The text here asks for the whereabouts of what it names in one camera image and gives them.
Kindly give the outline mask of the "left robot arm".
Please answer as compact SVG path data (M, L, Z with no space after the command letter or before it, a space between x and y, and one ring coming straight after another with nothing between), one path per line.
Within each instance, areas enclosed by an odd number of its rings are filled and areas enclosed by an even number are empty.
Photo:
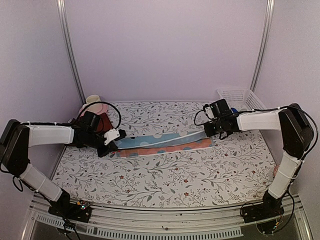
M31 162L30 149L37 146L72 145L90 147L99 157L117 149L118 126L105 130L100 115L86 112L70 122L20 122L10 119L0 137L0 170L42 195L63 216L74 213L70 194L57 186Z

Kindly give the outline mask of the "blue patterned towel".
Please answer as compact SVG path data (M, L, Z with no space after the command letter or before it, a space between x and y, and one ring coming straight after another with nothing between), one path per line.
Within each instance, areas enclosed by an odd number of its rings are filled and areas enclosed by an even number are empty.
M128 158L207 149L214 145L214 140L207 137L203 130L200 130L126 137L115 143L118 150L113 153L117 157Z

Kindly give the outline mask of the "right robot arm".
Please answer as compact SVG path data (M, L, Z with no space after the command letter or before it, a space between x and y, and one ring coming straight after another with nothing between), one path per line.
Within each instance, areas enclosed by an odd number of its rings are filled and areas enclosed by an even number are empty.
M283 196L295 181L306 155L314 148L319 131L313 119L297 103L272 109L233 111L225 99L205 104L209 119L203 124L207 137L223 140L236 132L277 130L281 132L283 155L277 173L264 193L258 213L269 218L278 210Z

